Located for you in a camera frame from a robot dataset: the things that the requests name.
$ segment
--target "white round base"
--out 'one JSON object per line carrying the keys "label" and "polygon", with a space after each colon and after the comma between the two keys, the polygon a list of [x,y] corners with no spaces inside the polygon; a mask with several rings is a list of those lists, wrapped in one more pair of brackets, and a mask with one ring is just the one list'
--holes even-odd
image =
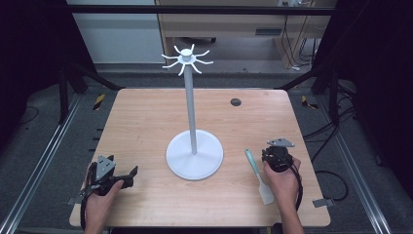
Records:
{"label": "white round base", "polygon": [[192,154],[190,132],[174,137],[167,148],[167,162],[177,175],[188,180],[200,180],[214,174],[221,166],[224,150],[218,138],[209,132],[196,130],[197,154]]}

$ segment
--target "white pole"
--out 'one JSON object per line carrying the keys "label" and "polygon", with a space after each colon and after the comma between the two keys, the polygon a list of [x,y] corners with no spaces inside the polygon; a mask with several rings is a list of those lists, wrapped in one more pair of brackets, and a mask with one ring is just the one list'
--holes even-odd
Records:
{"label": "white pole", "polygon": [[191,136],[192,154],[196,155],[197,151],[197,133],[195,128],[195,110],[194,110],[194,87],[192,82],[192,67],[186,65],[183,70],[186,90],[186,104],[188,107],[189,133]]}

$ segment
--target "finger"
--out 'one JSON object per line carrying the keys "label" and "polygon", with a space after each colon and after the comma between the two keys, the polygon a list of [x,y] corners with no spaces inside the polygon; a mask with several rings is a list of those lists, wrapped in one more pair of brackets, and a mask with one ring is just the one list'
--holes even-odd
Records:
{"label": "finger", "polygon": [[267,170],[267,168],[270,167],[270,165],[268,164],[267,161],[262,162],[262,164],[264,165],[264,171]]}
{"label": "finger", "polygon": [[118,192],[122,189],[123,184],[124,184],[124,181],[122,179],[118,180],[115,184],[113,184],[113,186],[110,188],[106,196],[109,197],[110,199],[115,199]]}

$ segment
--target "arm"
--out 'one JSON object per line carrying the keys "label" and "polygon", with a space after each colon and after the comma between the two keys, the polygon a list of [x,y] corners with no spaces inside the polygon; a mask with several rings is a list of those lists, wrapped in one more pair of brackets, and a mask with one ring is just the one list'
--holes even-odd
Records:
{"label": "arm", "polygon": [[113,201],[124,181],[117,181],[105,196],[91,194],[86,206],[85,234],[101,234],[112,209]]}
{"label": "arm", "polygon": [[[280,209],[283,233],[304,233],[300,218],[295,210],[295,202],[298,195],[298,181],[294,172],[286,170],[282,173],[276,173],[270,168],[267,162],[263,163],[264,172],[270,180],[271,190],[276,197]],[[293,163],[298,170],[301,162],[293,158]]]}

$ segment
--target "metal bracket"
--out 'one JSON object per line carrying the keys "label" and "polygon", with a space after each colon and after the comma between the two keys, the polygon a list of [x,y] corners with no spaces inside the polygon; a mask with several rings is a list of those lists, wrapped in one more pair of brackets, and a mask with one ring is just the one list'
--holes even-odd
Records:
{"label": "metal bracket", "polygon": [[112,169],[114,169],[115,166],[116,166],[115,162],[99,155],[97,157],[97,169],[96,169],[96,179],[95,180],[100,180],[101,178],[103,178]]}
{"label": "metal bracket", "polygon": [[287,140],[284,137],[268,140],[267,143],[272,146],[277,146],[277,147],[295,147],[294,143],[292,143],[291,141]]}

